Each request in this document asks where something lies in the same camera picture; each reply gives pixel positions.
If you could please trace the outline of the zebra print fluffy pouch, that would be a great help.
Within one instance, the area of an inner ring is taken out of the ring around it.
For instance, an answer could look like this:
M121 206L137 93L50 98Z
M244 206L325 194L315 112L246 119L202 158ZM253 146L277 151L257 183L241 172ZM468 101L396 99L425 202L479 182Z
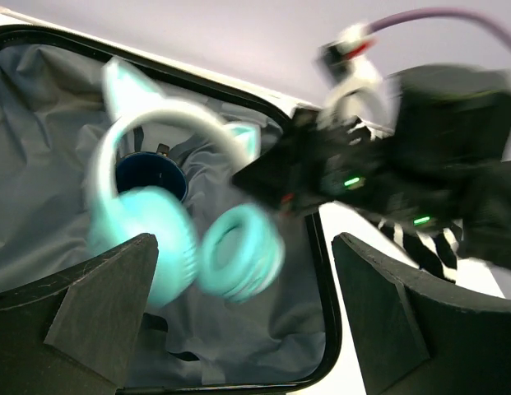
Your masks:
M355 116L350 121L348 133L357 137L352 143L368 143L390 137L393 131ZM374 220L366 217L365 219L413 262L409 264L410 266L450 283L456 283L458 242L463 233L461 225L453 222L440 233L427 235L408 233L399 224L384 219Z

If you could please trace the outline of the dark blue mug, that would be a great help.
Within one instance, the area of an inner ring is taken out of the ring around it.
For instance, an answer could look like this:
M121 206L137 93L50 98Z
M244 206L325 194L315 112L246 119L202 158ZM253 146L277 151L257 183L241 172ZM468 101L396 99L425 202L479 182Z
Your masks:
M119 160L115 167L119 193L155 186L183 201L188 193L185 173L169 157L155 152L135 152Z

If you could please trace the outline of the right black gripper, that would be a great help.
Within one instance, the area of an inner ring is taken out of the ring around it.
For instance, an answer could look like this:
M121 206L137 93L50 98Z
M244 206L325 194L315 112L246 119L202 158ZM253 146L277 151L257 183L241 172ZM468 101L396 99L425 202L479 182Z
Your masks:
M297 108L272 148L233 175L233 185L285 214L341 202L372 217L401 218L402 183L387 160L393 131L357 117L319 128L318 114Z

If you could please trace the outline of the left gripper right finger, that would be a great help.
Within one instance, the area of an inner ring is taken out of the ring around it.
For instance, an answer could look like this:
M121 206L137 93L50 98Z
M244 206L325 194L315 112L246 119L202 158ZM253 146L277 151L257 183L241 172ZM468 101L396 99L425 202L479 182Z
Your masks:
M511 394L511 300L440 280L347 233L332 252L368 394Z

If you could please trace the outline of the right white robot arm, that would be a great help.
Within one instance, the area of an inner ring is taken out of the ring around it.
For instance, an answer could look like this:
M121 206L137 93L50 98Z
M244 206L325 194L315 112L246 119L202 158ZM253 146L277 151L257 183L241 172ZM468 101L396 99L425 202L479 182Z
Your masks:
M303 215L340 202L407 234L459 222L458 254L511 270L511 84L506 72L425 65L399 72L391 132L298 108L283 136L233 184Z

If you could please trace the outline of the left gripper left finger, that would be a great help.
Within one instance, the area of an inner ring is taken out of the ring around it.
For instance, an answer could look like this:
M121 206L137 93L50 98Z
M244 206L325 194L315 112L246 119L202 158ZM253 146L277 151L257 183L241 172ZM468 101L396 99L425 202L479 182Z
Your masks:
M126 380L158 248L142 234L0 293L0 394L114 394Z

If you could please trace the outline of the teal cat ear headphones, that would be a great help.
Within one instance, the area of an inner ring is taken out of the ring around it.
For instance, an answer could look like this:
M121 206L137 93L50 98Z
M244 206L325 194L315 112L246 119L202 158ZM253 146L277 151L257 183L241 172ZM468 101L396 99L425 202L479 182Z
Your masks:
M102 87L112 123L86 172L91 254L104 253L141 233L154 235L159 253L147 300L153 309L175 300L194 282L209 294L235 302L266 290L281 271L286 246L263 210L240 204L199 235L183 202L172 193L155 186L119 193L115 178L120 141L145 123L166 123L208 139L226 154L234 170L260 156L260 129L229 122L196 102L169 98L120 58L103 66Z

